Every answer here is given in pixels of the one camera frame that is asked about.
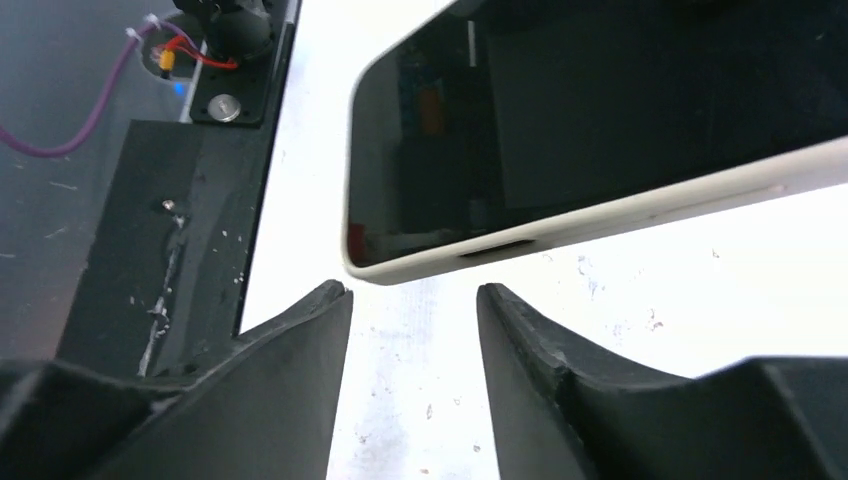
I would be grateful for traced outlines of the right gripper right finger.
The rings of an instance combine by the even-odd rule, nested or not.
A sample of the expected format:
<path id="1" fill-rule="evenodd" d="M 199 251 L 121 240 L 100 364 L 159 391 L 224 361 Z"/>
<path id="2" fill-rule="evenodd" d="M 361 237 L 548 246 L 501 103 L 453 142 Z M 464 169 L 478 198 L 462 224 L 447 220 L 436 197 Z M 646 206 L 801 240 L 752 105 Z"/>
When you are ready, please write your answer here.
<path id="1" fill-rule="evenodd" d="M 687 379 L 618 355 L 501 284 L 477 318 L 504 479 L 843 479 L 847 362 L 754 357 Z"/>

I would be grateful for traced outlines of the phone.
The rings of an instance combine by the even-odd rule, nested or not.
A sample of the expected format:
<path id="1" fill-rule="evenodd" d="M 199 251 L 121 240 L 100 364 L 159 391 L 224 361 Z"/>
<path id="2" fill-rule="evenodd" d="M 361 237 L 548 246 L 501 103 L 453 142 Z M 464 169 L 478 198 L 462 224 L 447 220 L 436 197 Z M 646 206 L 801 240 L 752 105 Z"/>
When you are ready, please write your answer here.
<path id="1" fill-rule="evenodd" d="M 455 1 L 351 96 L 343 260 L 393 285 L 840 185 L 843 1 Z"/>

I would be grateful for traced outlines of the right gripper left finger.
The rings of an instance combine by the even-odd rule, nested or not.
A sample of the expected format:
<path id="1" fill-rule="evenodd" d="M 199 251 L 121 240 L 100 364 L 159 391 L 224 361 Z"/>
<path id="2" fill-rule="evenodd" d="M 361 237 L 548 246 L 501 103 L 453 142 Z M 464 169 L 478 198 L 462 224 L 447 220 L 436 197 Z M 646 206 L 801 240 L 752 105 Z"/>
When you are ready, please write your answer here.
<path id="1" fill-rule="evenodd" d="M 177 371 L 1 364 L 5 479 L 322 479 L 353 313 L 328 280 Z"/>

